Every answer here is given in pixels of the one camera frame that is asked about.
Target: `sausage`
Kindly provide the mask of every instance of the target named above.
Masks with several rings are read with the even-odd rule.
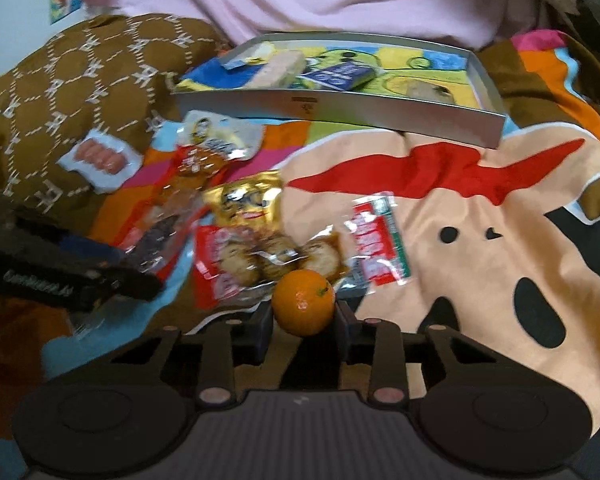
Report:
[[[120,173],[125,166],[126,157],[122,153],[114,153],[107,159],[104,170],[111,175],[116,175]]]
[[[106,148],[102,144],[96,142],[95,144],[92,144],[91,147],[84,153],[82,160],[84,162],[88,162],[89,164],[94,164],[96,158],[100,155],[100,152],[105,149]]]
[[[107,166],[107,161],[115,154],[116,152],[114,152],[111,148],[104,148],[100,150],[93,159],[93,165],[97,170],[104,170]]]
[[[80,143],[74,153],[74,160],[84,160],[84,155],[97,144],[94,139],[87,139]]]

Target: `gray tray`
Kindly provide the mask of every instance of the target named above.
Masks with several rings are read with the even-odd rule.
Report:
[[[456,140],[483,148],[497,148],[506,112],[495,85],[475,54],[453,46],[393,36],[353,32],[281,32],[254,38],[221,57],[224,64],[249,49],[270,41],[337,41],[338,45],[372,43],[437,50],[467,59],[467,75],[481,110],[440,104],[400,96],[360,92],[304,89],[231,89],[175,91],[184,115],[189,110],[207,110],[237,118],[328,121],[388,128],[442,139]]]

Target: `gold snack bag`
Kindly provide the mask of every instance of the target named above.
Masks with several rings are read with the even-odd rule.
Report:
[[[269,232],[281,228],[281,192],[280,174],[263,171],[208,189],[203,197],[216,217],[216,225],[246,226]]]

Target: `snack package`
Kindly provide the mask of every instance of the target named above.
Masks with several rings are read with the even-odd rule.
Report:
[[[174,171],[155,197],[157,205],[164,204],[178,192],[197,192],[208,181],[227,168],[229,161],[219,153],[200,146],[179,146],[174,158]]]
[[[280,174],[272,170],[207,189],[203,199],[219,227],[276,232],[280,231],[281,192]]]
[[[164,203],[150,206],[118,244],[125,253],[122,264],[166,278],[203,213],[196,190],[178,189]]]
[[[174,91],[209,92],[213,90],[241,88],[247,84],[251,78],[262,69],[262,67],[263,65],[244,64],[234,70],[227,70],[222,66],[218,57],[213,57],[183,75],[182,79],[174,85]]]
[[[180,146],[199,146],[226,160],[249,160],[262,145],[264,126],[212,112],[191,110],[178,129]]]
[[[142,166],[142,155],[124,140],[91,130],[60,157],[58,164],[67,171],[80,173],[96,193],[111,193],[136,174]]]
[[[345,221],[356,243],[356,259],[369,285],[403,285],[411,277],[392,211],[394,206],[394,197],[388,192],[366,196],[354,200],[352,216]]]
[[[319,89],[349,91],[375,78],[376,70],[369,65],[346,61],[298,77],[318,84]]]
[[[305,67],[306,58],[300,50],[283,50],[274,54],[242,88],[288,88]]]
[[[197,227],[192,282],[198,308],[254,305],[292,270],[316,270],[331,283],[349,270],[332,228],[301,246],[280,231],[262,234],[247,226]]]
[[[244,57],[236,57],[230,61],[222,62],[225,70],[234,70],[245,65],[263,65],[277,54],[276,45],[270,41],[263,41],[261,44],[251,49],[250,54]]]

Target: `packaged cookie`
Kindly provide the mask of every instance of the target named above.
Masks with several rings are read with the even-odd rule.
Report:
[[[191,270],[196,307],[252,306],[270,294],[249,228],[198,226],[196,259]]]
[[[349,270],[331,228],[302,247],[282,232],[262,233],[246,226],[197,227],[192,283],[199,308],[253,306],[292,270],[316,270],[334,285]]]
[[[282,180],[277,171],[263,171],[215,186],[203,199],[220,227],[245,226],[262,235],[280,231]]]
[[[327,228],[300,247],[301,269],[314,270],[336,283],[349,272],[340,245],[340,234],[333,228]]]

